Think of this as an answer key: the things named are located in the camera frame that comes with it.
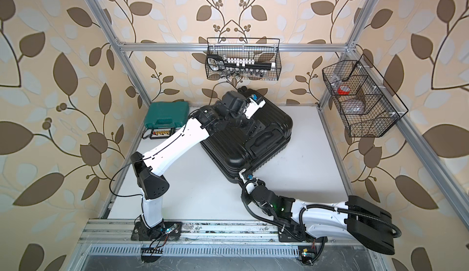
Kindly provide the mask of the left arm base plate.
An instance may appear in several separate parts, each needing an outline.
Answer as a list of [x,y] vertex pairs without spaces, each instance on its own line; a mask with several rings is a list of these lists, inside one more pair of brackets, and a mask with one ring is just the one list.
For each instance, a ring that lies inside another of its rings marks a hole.
[[151,241],[159,239],[178,240],[182,233],[182,222],[165,222],[149,228],[143,221],[137,221],[131,234],[133,241]]

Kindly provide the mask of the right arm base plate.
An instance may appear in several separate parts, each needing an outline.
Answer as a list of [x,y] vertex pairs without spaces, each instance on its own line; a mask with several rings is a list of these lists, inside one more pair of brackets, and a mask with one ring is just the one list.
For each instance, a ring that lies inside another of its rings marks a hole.
[[297,223],[277,227],[277,230],[280,242],[308,242],[311,240],[311,237],[303,233],[302,228]]

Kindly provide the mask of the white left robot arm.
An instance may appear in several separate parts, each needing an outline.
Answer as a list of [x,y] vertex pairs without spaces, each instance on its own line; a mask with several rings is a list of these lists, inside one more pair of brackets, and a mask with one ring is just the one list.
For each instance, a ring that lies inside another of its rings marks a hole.
[[193,111],[186,124],[154,149],[132,155],[134,173],[142,195],[141,221],[148,229],[162,225],[162,196],[169,189],[164,172],[193,146],[226,128],[241,128],[247,135],[255,135],[264,126],[254,114],[266,105],[262,96],[243,96],[227,92],[211,106]]

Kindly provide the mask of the black hard-shell suitcase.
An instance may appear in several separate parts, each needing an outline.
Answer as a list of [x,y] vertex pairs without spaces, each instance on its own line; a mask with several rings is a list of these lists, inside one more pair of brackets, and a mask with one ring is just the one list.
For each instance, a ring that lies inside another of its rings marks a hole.
[[[237,92],[244,96],[262,96],[247,87],[241,87]],[[266,105],[254,115],[254,119],[265,125],[263,131],[249,137],[240,128],[226,128],[201,142],[202,148],[231,183],[238,182],[241,170],[254,172],[282,151],[290,141],[293,128],[291,117],[264,99]]]

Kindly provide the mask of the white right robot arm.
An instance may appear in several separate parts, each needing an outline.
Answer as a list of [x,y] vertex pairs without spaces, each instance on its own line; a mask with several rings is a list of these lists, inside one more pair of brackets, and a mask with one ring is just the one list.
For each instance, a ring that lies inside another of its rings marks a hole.
[[394,240],[401,230],[393,224],[391,213],[350,195],[339,203],[309,203],[276,195],[251,171],[243,169],[237,177],[242,188],[241,200],[255,219],[277,227],[294,242],[310,239],[355,239],[364,247],[385,255],[394,255]]

